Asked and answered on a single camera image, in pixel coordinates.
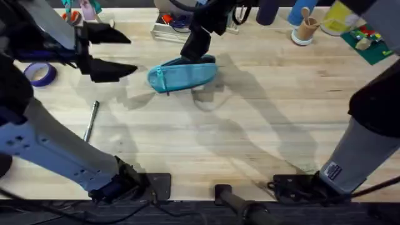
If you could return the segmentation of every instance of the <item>blue bottle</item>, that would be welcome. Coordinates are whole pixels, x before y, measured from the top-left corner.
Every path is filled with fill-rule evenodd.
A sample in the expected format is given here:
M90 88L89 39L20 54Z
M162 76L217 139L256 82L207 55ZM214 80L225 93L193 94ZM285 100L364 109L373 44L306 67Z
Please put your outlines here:
M287 21L292 24L292 26L300 26L303 21L303 16L301 15L301 9L303 7L308 7L310 9L310 14L313 12L314 7L317 5L318 0L297 0L292 8Z

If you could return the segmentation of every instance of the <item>water bottle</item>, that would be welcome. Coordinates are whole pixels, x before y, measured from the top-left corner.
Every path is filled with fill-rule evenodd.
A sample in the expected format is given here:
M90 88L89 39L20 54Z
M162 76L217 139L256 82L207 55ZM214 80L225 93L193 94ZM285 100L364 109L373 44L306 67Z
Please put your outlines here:
M260 25L271 25L278 13L279 0L260 0L257 13L257 22Z

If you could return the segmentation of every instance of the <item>tape roll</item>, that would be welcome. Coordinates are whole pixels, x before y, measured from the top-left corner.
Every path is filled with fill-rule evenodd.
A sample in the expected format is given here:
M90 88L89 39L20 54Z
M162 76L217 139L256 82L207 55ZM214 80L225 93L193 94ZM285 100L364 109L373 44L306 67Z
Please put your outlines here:
M44 75L40 79L35 80L34 79L35 74L42 68L47 69L46 75ZM36 62L30 64L25 69L24 74L29 79L29 82L31 82L32 86L43 87L51 84L55 80L57 75L57 69L48 63Z

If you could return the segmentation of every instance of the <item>green mat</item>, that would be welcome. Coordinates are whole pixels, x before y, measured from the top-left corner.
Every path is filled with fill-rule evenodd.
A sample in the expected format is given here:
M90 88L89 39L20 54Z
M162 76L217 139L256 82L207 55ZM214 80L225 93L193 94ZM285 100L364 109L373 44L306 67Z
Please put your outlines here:
M358 40L354 38L349 32L342 34L341 37L371 65L376 64L393 54L391 53L385 56L382 53L383 51L390 50L384 41L374 42L371 44L371 47L367 48L364 51L360 51L356 49L356 44L358 43Z

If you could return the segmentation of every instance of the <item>pencil case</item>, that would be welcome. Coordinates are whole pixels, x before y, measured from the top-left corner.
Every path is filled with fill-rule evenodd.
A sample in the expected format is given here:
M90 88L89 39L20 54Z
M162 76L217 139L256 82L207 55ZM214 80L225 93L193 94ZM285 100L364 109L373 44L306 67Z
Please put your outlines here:
M218 67L214 56L205 55L198 62L176 58L152 68L147 80L158 93L190 89L212 81Z

